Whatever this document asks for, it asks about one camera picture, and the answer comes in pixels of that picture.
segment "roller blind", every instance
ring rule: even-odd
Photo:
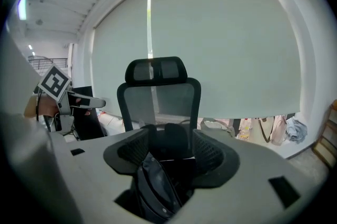
[[[151,24],[153,56],[180,57],[201,83],[200,117],[299,111],[299,52],[277,0],[152,0]]]
[[[120,116],[117,88],[135,59],[147,58],[147,0],[125,0],[96,28],[92,53],[93,86],[105,111]]]

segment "office chair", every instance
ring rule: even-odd
[[[193,157],[200,83],[188,78],[178,57],[134,60],[117,90],[125,131],[149,130],[149,149],[158,160]]]

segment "chair headrest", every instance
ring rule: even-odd
[[[181,84],[186,79],[185,66],[178,57],[137,59],[125,72],[125,82],[131,86]]]

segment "railing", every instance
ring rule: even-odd
[[[56,64],[62,70],[68,67],[67,58],[39,58],[39,59],[28,59],[28,61],[41,76],[45,74],[45,72],[50,68],[50,66],[53,63]]]

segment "person's hand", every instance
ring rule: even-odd
[[[38,106],[38,115],[54,117],[58,112],[56,101],[50,96],[42,94]],[[85,115],[90,115],[90,111],[85,112]]]

